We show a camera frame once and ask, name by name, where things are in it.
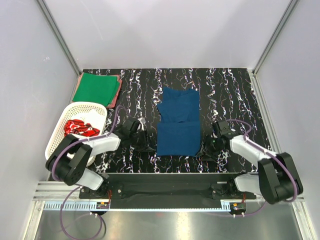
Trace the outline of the blue t shirt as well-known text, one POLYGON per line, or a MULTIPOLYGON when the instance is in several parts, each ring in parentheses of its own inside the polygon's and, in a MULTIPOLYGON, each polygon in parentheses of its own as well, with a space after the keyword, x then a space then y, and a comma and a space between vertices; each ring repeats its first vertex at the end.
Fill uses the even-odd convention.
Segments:
POLYGON ((195 157, 201 147, 199 92, 165 87, 157 110, 156 154, 195 157))

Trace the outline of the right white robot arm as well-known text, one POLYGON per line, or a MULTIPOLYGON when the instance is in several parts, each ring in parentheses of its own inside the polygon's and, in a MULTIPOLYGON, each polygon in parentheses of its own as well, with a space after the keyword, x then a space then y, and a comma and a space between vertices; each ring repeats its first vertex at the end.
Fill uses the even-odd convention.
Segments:
POLYGON ((287 152, 277 153, 231 129, 231 119, 213 123, 213 133, 206 135, 198 152, 204 161, 212 161, 221 151, 237 154, 257 168, 257 173, 241 173, 227 185, 228 195, 239 198, 244 192, 260 195, 271 205, 293 202, 304 191, 293 157, 287 152))

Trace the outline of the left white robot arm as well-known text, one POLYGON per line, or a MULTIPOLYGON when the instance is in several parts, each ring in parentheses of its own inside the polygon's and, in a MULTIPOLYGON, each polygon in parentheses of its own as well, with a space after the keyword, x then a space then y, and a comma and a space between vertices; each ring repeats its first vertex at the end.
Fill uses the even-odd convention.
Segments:
POLYGON ((138 152, 153 152, 145 123, 143 117, 128 117, 113 132, 89 138, 69 134, 48 158, 45 168, 56 181, 68 186, 86 187, 95 197, 103 198, 109 190, 108 178, 88 169, 89 159, 104 152, 128 147, 138 152))

